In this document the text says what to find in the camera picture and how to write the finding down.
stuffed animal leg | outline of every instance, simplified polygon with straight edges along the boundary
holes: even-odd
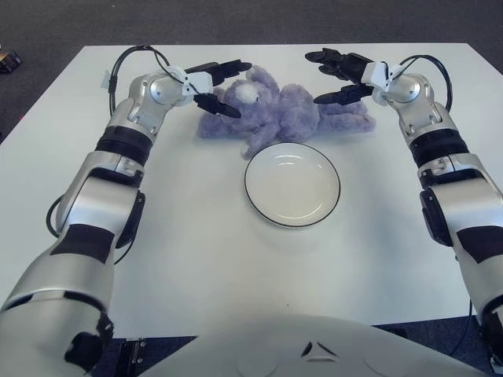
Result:
[[[376,120],[367,115],[367,107],[361,101],[353,104],[318,105],[320,131],[370,132],[376,128]]]
[[[288,84],[281,90],[279,104],[279,141],[300,143],[318,129],[320,115],[313,97],[303,86]]]

stuffed animal ear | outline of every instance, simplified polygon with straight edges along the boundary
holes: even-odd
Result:
[[[246,71],[246,79],[248,81],[260,82],[263,85],[267,86],[269,90],[275,93],[280,93],[280,88],[277,85],[276,80],[273,79],[273,76],[271,76],[268,71],[258,65],[254,65]]]

black cable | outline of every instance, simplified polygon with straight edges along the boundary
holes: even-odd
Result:
[[[129,246],[127,247],[126,251],[124,251],[124,254],[122,254],[119,259],[117,259],[115,262],[113,262],[113,265],[118,265],[120,261],[124,259],[124,257],[129,253],[129,250],[133,247],[134,240],[136,239],[136,235],[134,235],[133,239],[131,242],[129,242]]]
[[[403,65],[409,60],[412,60],[409,64],[406,65],[406,67],[398,74],[396,75],[393,80],[396,80],[398,77],[400,77],[408,67],[410,67],[416,60],[418,59],[425,59],[433,63],[442,73],[442,76],[444,80],[446,80],[446,86],[447,86],[447,102],[446,102],[446,110],[450,112],[450,108],[453,105],[453,84],[450,81],[449,77],[449,72],[447,72],[446,67],[442,64],[442,62],[437,59],[436,57],[433,57],[432,55],[412,55],[411,57],[407,57],[405,60],[403,60],[400,65]]]
[[[53,223],[51,222],[51,218],[53,216],[54,208],[60,203],[60,201],[63,199],[63,196],[60,196],[57,198],[54,203],[51,204],[49,207],[49,210],[47,211],[46,214],[46,227],[49,230],[50,234],[55,236],[56,238],[60,236],[60,234],[56,231],[56,229],[53,227]]]
[[[453,356],[457,349],[463,344],[464,340],[466,339],[466,335],[468,334],[468,329],[470,328],[470,323],[472,322],[472,309],[473,309],[473,304],[472,300],[470,300],[470,310],[468,311],[468,319],[466,320],[466,326],[464,327],[464,333],[457,345],[453,348],[452,351],[450,351],[449,356]]]

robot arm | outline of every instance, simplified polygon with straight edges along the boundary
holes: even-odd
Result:
[[[168,66],[131,83],[61,198],[57,241],[0,309],[2,376],[82,375],[99,361],[113,333],[113,251],[134,239],[145,203],[144,165],[166,113],[195,100],[207,111],[239,117],[212,97],[213,86],[250,67],[240,60],[191,72]]]
[[[403,73],[402,64],[389,68],[384,62],[330,49],[308,53],[306,58],[323,64],[323,73],[354,83],[315,102],[348,104],[372,95],[375,102],[389,104],[398,113],[424,190],[420,201],[428,231],[435,241],[454,249],[493,353],[493,367],[502,372],[503,195],[450,118],[452,97],[448,96],[447,109],[435,102],[428,80]]]

purple stuffed animal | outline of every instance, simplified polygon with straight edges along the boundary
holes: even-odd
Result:
[[[215,88],[219,100],[241,113],[240,119],[206,113],[197,130],[200,137],[248,136],[245,159],[274,141],[303,142],[318,131],[369,132],[376,125],[362,102],[317,105],[302,86],[288,84],[281,91],[273,77],[257,65],[246,80],[235,81],[225,91]]]

